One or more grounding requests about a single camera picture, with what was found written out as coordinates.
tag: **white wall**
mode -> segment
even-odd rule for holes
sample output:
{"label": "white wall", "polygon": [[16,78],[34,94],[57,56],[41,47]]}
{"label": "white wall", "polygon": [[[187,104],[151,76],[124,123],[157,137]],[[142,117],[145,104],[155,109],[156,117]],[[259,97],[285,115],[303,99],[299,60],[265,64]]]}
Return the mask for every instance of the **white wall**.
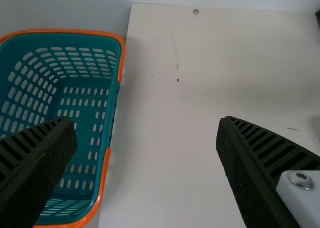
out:
{"label": "white wall", "polygon": [[125,37],[132,3],[302,12],[320,8],[320,0],[0,0],[0,35],[27,28],[77,28]]}

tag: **scuff mark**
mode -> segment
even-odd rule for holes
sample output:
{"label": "scuff mark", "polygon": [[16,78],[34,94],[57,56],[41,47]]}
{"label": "scuff mark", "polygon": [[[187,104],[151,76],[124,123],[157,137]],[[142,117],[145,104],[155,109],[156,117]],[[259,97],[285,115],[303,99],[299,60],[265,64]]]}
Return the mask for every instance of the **scuff mark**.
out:
{"label": "scuff mark", "polygon": [[294,128],[287,128],[287,129],[292,129],[292,130],[295,130],[295,131],[299,131],[298,129],[294,129]]}
{"label": "scuff mark", "polygon": [[172,35],[172,33],[170,33],[170,37],[172,39],[173,47],[174,47],[174,53],[175,53],[175,58],[176,58],[176,70],[178,70],[179,69],[179,60],[178,60],[176,42],[175,42],[175,39],[174,39],[174,36]]}

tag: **white table surface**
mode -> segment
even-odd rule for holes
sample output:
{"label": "white table surface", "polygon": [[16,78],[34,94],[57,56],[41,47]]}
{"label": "white table surface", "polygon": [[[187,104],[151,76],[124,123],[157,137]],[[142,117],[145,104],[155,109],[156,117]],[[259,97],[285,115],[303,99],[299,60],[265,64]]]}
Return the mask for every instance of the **white table surface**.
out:
{"label": "white table surface", "polygon": [[226,115],[320,154],[314,14],[193,9],[132,6],[99,228],[245,227],[216,152]]}

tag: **plastic basket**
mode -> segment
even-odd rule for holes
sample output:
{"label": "plastic basket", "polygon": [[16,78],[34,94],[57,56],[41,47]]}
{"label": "plastic basket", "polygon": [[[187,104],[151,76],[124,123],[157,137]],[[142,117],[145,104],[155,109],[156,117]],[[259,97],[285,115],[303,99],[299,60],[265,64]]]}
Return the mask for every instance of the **plastic basket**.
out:
{"label": "plastic basket", "polygon": [[0,134],[74,122],[77,151],[36,227],[82,227],[102,198],[125,45],[115,34],[27,30],[0,39]]}

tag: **screw hole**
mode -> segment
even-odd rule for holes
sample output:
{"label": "screw hole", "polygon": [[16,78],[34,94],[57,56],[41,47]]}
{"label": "screw hole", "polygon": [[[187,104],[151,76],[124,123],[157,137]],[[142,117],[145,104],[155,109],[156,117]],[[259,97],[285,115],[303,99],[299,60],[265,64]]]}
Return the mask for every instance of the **screw hole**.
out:
{"label": "screw hole", "polygon": [[296,173],[295,174],[297,177],[299,177],[300,179],[304,179],[304,180],[306,180],[306,179],[308,179],[308,177],[305,175],[305,174],[302,174],[302,173]]}

